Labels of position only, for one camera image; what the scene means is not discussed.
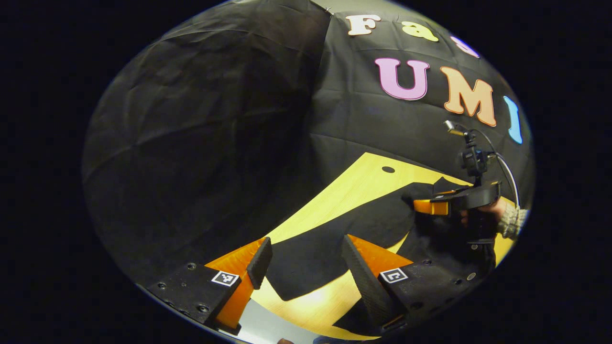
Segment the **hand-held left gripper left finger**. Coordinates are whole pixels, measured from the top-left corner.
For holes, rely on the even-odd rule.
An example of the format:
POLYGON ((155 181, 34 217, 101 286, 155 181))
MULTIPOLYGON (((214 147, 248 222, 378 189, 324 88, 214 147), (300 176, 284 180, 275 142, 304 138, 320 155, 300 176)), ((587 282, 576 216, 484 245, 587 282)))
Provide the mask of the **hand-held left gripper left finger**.
POLYGON ((237 335, 239 320, 272 258, 271 239, 263 237, 209 263, 186 263, 147 291, 203 326, 237 335))

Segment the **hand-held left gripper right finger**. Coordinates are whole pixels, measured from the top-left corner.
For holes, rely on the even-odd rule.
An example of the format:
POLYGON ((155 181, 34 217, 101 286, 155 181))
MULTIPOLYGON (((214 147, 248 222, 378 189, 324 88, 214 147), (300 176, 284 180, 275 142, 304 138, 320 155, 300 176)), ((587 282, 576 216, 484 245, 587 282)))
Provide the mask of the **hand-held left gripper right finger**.
POLYGON ((411 261, 353 235, 345 235, 341 250, 376 335, 420 326, 476 285, 474 272, 411 261))

